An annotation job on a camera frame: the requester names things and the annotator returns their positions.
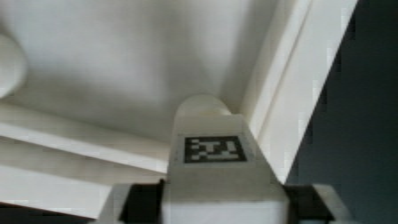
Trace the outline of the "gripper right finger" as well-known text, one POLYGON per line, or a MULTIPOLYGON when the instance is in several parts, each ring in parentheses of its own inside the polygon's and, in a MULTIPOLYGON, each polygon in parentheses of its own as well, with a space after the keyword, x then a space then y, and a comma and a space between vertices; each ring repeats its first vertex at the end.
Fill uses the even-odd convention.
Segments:
POLYGON ((285 191, 290 198, 288 224, 356 224, 331 185, 286 185, 285 191))

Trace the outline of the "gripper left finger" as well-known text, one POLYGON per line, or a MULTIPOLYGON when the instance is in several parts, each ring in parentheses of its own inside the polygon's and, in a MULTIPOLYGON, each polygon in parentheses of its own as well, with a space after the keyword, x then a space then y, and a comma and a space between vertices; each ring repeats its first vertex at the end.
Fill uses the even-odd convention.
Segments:
POLYGON ((95 224, 162 224, 164 181, 118 184, 95 224))

